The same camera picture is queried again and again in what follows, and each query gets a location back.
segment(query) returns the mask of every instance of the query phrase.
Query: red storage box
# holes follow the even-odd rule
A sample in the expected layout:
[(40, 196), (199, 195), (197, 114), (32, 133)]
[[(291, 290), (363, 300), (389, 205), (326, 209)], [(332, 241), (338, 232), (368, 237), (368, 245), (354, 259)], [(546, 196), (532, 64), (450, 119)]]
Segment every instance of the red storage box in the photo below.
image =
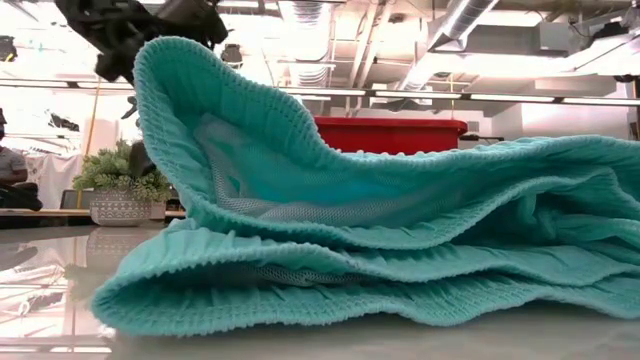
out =
[(344, 152), (415, 154), (458, 148), (467, 132), (459, 120), (407, 120), (316, 117), (318, 132), (327, 145)]

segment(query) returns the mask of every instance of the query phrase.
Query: mesh lining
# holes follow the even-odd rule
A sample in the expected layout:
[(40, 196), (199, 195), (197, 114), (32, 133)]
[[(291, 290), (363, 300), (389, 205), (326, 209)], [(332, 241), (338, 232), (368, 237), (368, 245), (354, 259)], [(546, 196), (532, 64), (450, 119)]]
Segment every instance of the mesh lining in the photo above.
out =
[[(273, 222), (315, 222), (332, 226), (405, 226), (459, 206), (461, 199), (466, 196), (465, 191), (468, 191), (468, 188), (458, 187), (451, 181), (425, 188), (424, 185), (420, 186), (423, 181), (419, 178), (407, 185), (407, 181), (402, 182), (380, 172), (373, 173), (374, 181), (372, 174), (366, 174), (366, 181), (360, 181), (364, 174), (356, 171), (335, 173), (299, 169), (287, 158), (252, 141), (229, 123), (212, 115), (205, 116), (208, 117), (203, 121), (205, 125), (197, 129), (194, 137), (210, 161), (216, 203), (219, 207), (238, 214)], [(256, 174), (258, 167), (251, 165), (264, 168), (265, 162), (271, 164), (273, 174), (260, 173), (256, 179), (241, 175)], [(242, 169), (237, 168), (243, 164), (248, 165)], [(277, 176), (275, 182), (269, 181), (272, 175)], [(300, 184), (305, 189), (303, 193), (295, 188)], [(342, 190), (339, 203), (330, 198), (331, 187), (338, 185)], [(356, 194), (358, 198), (345, 199), (345, 187), (353, 189), (350, 193)], [(451, 194), (446, 202), (429, 204), (428, 199), (434, 193), (444, 191)], [(323, 198), (314, 198), (314, 194), (322, 194)]]
[(164, 274), (161, 283), (174, 287), (246, 287), (287, 285), (312, 287), (317, 285), (365, 284), (381, 281), (362, 274), (323, 274), (308, 269), (291, 270), (277, 265), (228, 263), (200, 265), (189, 271)]

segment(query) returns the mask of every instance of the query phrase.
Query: robotic arm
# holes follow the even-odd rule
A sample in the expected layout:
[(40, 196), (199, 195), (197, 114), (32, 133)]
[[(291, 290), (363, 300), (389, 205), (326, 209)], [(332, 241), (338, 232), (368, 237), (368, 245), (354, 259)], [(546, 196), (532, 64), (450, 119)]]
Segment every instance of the robotic arm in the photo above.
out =
[[(153, 38), (182, 36), (211, 50), (226, 39), (228, 31), (216, 10), (218, 0), (210, 1), (167, 0), (155, 14), (136, 0), (55, 0), (55, 3), (69, 27), (101, 52), (96, 74), (110, 82), (122, 76), (133, 85), (136, 54)], [(129, 102), (136, 105), (135, 98)], [(132, 147), (129, 166), (134, 176), (155, 169), (142, 142)]]

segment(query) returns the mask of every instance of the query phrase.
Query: teal fabric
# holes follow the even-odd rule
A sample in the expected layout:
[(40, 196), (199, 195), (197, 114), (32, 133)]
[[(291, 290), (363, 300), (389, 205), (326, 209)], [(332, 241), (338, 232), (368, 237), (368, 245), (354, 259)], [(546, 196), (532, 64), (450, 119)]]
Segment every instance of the teal fabric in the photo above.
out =
[(107, 325), (188, 336), (393, 313), (451, 326), (534, 300), (640, 317), (638, 143), (341, 154), (295, 99), (189, 40), (148, 43), (135, 78), (149, 155), (187, 219), (98, 290)]

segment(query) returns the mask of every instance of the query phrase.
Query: green plant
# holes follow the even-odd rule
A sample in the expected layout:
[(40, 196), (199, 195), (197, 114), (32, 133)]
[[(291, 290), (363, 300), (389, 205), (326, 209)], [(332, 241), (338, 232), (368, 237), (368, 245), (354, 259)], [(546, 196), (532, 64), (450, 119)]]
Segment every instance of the green plant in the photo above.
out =
[(97, 156), (85, 157), (82, 174), (73, 179), (74, 189), (131, 191), (139, 201), (169, 200), (169, 181), (158, 170), (142, 177), (131, 175), (130, 153), (131, 146), (121, 140), (116, 144), (115, 150), (102, 149)]

